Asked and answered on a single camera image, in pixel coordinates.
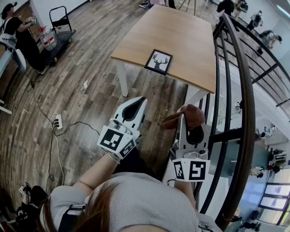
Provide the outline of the white table leg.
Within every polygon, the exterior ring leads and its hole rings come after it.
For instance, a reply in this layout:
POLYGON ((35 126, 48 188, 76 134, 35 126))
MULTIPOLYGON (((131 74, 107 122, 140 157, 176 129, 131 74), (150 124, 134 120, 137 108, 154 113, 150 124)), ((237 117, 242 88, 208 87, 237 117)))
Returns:
POLYGON ((188 85, 184 106, 196 104, 203 99, 209 92, 197 87, 188 85))
POLYGON ((119 78, 122 96, 127 97, 128 87, 127 87, 126 69, 125 69, 124 62, 116 60, 116 69, 117 69, 117 75, 119 78))

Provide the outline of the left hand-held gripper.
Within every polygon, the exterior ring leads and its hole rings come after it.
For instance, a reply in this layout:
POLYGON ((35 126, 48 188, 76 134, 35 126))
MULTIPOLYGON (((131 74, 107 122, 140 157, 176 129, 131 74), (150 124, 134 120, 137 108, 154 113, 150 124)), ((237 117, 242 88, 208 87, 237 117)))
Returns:
POLYGON ((135 97, 119 105, 114 118, 103 126, 97 145, 113 158, 124 159, 137 146, 147 103, 146 97, 135 97), (126 126, 125 121, 133 121, 134 126, 126 126))

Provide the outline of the person's grey shirt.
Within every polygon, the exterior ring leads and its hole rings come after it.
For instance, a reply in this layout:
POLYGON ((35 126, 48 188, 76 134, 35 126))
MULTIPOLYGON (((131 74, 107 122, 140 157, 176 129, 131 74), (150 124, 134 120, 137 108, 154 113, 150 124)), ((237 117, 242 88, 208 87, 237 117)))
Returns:
POLYGON ((157 227, 167 232, 222 232, 208 215, 198 213, 187 196, 143 173, 117 173, 90 195, 72 186, 59 186, 50 194, 49 209, 41 222, 52 219, 56 229, 71 206, 76 220, 68 220, 80 232, 121 232, 135 226, 157 227))

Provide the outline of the person's right forearm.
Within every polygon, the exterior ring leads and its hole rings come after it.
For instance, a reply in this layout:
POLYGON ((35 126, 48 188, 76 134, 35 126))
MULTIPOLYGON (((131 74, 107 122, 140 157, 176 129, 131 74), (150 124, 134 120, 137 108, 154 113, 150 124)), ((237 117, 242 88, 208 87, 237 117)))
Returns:
POLYGON ((174 183, 174 187, 184 193, 189 201, 191 202, 193 208, 196 206, 195 198, 193 195, 193 187, 191 182, 183 182, 183 181, 178 181, 176 180, 174 183))

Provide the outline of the brown cloth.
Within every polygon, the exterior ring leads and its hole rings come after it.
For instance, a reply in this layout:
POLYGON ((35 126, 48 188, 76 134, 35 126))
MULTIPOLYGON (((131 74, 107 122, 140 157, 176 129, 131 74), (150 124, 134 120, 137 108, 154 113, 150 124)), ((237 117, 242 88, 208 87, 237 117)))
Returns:
POLYGON ((198 107, 192 104, 188 104, 187 106, 181 107, 179 112, 166 117, 163 120, 161 127, 167 130, 177 129, 179 117, 181 115, 186 117, 189 130, 194 129, 195 127, 198 127, 205 122, 204 112, 198 107))

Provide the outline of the black metal railing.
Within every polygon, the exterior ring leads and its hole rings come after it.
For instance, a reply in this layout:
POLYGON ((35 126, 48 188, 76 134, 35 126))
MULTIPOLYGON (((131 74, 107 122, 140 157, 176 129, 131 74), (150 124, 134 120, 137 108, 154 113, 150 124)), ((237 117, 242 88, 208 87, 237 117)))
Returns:
POLYGON ((250 172, 251 161, 254 151, 254 137, 256 127, 256 115, 255 115, 255 99, 259 97, 254 96, 253 84, 258 83, 259 80, 263 79, 266 75, 271 73, 276 68, 279 68, 290 82, 290 76, 287 71, 277 60, 277 58, 270 52, 270 50, 263 46, 265 51, 274 60, 274 65, 270 66, 256 79, 252 79, 250 75, 250 67, 246 58, 246 53, 242 46, 242 40, 239 38, 236 28, 244 31, 249 35, 255 42, 262 45, 261 41, 252 33, 250 33, 243 25, 237 22, 233 17, 227 14, 223 14, 219 23, 213 31, 213 42, 215 48, 215 60, 216 60, 216 92, 215 102, 213 110, 213 121, 211 126, 211 133, 209 137, 208 151, 209 155, 213 152, 213 146, 215 143, 221 143, 220 153, 217 161, 216 170, 214 173, 213 181, 211 183, 209 192, 205 198, 205 202, 200 210, 201 213, 206 213, 209 205, 213 199, 216 191, 219 178, 221 176, 222 168, 224 165, 228 142, 234 139, 240 139, 240 145, 237 156, 237 164, 234 170, 233 178, 229 187, 229 191, 225 197, 224 203, 215 219, 215 223, 222 230, 228 227, 231 218, 237 209, 239 202, 242 198, 242 194, 247 182, 247 175, 250 172), (222 31, 226 30, 230 36, 230 44, 234 48, 233 56, 237 60, 237 68, 240 78, 241 85, 241 96, 242 96, 242 125, 237 129, 230 129, 231 121, 231 73, 229 67, 229 60, 225 39, 222 36, 222 31), (225 62, 226 72, 226 113, 225 113, 225 125, 224 132, 217 133, 217 122, 218 122, 218 107, 219 107, 219 88, 220 88, 220 70, 219 70, 219 58, 222 57, 225 62))

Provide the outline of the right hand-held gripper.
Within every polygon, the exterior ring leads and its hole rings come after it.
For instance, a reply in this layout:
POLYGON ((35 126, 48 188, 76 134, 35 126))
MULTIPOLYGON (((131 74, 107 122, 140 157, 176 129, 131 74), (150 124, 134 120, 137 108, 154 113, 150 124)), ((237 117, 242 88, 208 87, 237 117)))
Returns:
POLYGON ((170 159, 173 163, 175 180, 182 182, 203 182, 209 172, 210 160, 208 159, 209 132, 207 125, 201 125, 203 139, 200 148, 187 149, 187 122, 184 114, 179 116, 176 139, 178 148, 170 149, 170 159))

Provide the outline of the person's left forearm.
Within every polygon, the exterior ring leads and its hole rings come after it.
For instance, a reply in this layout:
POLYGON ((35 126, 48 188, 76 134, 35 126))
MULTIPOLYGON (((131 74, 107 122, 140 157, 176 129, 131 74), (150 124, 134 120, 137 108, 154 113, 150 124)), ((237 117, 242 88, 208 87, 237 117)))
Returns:
POLYGON ((110 154, 103 155, 80 177, 73 187, 81 189, 89 195, 96 187, 112 176, 119 163, 119 158, 114 158, 110 154))

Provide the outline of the white power strip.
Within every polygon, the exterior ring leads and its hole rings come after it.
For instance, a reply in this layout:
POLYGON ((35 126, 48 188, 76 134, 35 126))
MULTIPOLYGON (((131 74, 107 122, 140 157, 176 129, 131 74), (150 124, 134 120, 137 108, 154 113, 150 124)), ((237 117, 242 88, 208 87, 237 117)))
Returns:
POLYGON ((54 113, 52 116, 52 125, 53 127, 56 126, 58 130, 63 129, 63 121, 62 121, 62 116, 58 113, 54 113))

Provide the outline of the person's black trousers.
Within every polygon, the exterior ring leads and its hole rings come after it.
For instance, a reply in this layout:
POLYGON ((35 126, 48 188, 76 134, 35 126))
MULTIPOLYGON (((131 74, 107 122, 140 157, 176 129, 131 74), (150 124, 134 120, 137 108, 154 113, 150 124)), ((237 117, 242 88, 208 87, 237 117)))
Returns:
POLYGON ((113 174, 123 172, 143 173, 157 179, 158 181, 161 181, 161 179, 154 173, 151 168, 146 165, 145 161, 140 157, 139 151, 136 147, 134 147, 129 152, 129 154, 120 161, 120 164, 117 165, 113 174))

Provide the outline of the framed deer antler picture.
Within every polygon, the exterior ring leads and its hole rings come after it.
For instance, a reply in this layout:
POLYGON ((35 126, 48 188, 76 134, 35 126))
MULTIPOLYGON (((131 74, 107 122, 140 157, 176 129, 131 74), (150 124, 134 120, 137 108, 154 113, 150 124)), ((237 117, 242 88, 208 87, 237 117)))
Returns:
POLYGON ((172 58, 173 56, 171 54, 154 49, 144 68, 166 76, 172 58))

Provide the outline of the white shell chair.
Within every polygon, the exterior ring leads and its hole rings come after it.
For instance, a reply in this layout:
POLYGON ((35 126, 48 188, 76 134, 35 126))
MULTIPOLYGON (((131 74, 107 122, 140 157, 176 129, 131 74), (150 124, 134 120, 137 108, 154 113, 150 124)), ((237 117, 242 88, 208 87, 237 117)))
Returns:
POLYGON ((26 72, 26 60, 19 49, 16 49, 12 53, 13 59, 15 60, 17 66, 19 67, 21 72, 26 72))

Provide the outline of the black platform trolley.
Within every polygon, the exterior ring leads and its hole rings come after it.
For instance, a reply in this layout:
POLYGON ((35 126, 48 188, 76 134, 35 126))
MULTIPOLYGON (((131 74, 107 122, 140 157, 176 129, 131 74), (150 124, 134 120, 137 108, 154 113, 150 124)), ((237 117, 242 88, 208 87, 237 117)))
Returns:
POLYGON ((49 64, 52 64, 52 63, 57 62, 58 55, 72 41, 72 36, 76 33, 76 30, 72 29, 71 27, 71 24, 68 18, 67 8, 65 6, 59 6, 59 7, 51 9, 49 12, 49 18, 53 26, 53 32, 55 33, 55 38, 57 41, 56 47, 50 51, 50 55, 49 55, 49 59, 50 59, 49 64), (51 16, 52 11, 56 11, 61 8, 64 8, 65 15, 61 19, 53 21, 52 16, 51 16), (59 27, 66 26, 66 25, 69 26, 68 31, 58 31, 59 27))

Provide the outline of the large clear water bottle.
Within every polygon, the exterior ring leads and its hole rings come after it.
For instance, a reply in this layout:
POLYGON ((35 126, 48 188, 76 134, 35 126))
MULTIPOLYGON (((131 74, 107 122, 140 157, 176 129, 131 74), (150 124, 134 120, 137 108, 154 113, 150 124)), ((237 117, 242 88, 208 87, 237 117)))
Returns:
POLYGON ((47 27, 40 28, 40 40, 48 51, 53 50, 57 46, 55 33, 47 27))

